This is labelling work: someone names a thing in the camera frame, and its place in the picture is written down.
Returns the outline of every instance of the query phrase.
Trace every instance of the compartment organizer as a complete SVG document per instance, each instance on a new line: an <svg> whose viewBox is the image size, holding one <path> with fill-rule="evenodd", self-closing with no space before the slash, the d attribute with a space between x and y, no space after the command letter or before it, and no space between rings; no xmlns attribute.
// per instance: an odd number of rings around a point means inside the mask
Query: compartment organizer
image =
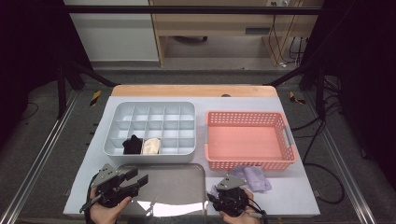
<svg viewBox="0 0 396 224"><path fill-rule="evenodd" d="M121 163L178 163L192 160L196 141L195 106L190 102L124 102L117 106L104 152ZM159 154L124 155L132 135L161 139Z"/></svg>
<svg viewBox="0 0 396 224"><path fill-rule="evenodd" d="M297 148L282 113L209 111L205 124L205 156L212 170L237 165L285 170L297 161Z"/></svg>

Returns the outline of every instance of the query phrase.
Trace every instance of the human hand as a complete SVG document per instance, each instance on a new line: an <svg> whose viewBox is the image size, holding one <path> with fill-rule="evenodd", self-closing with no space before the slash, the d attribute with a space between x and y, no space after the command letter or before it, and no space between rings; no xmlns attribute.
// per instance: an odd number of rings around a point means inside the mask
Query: human hand
<svg viewBox="0 0 396 224"><path fill-rule="evenodd" d="M249 203L251 205L253 204L253 194L248 191L247 189L244 189L245 193L249 197ZM254 213L255 211L247 206L245 208L245 211L239 216L239 217L230 217L228 216L225 212L220 212L221 217L223 220L229 224L260 224L260 220L256 217L251 217L249 213Z"/></svg>
<svg viewBox="0 0 396 224"><path fill-rule="evenodd" d="M96 188L91 189L90 199L96 197ZM112 208L103 207L99 203L94 203L90 209L91 220L96 224L114 224L121 211L132 200L132 197L126 197L117 206Z"/></svg>

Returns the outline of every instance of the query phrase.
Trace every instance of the rolled beige sock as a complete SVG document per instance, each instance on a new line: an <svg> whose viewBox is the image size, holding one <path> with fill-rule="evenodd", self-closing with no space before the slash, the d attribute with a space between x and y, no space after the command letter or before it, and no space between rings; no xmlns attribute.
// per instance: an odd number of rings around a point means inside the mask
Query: rolled beige sock
<svg viewBox="0 0 396 224"><path fill-rule="evenodd" d="M143 145L143 155L158 154L160 150L161 140L159 138L150 138Z"/></svg>

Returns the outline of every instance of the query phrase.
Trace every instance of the white storage box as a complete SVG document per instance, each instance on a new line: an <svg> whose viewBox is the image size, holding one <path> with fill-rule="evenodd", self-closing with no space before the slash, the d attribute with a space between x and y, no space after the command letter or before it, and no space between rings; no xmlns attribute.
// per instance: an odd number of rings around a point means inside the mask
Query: white storage box
<svg viewBox="0 0 396 224"><path fill-rule="evenodd" d="M132 135L159 138L158 154L123 154ZM195 106L190 102L124 102L117 106L104 152L117 163L185 163L195 150Z"/></svg>

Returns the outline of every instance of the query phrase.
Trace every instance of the horizontal metal pole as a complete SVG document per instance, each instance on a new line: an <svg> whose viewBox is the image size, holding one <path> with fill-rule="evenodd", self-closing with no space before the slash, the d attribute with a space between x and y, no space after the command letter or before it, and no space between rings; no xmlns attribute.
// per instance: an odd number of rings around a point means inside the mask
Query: horizontal metal pole
<svg viewBox="0 0 396 224"><path fill-rule="evenodd" d="M68 13L103 14L255 14L255 15L322 15L340 13L340 9L321 7L191 7L191 6L43 6L44 9Z"/></svg>

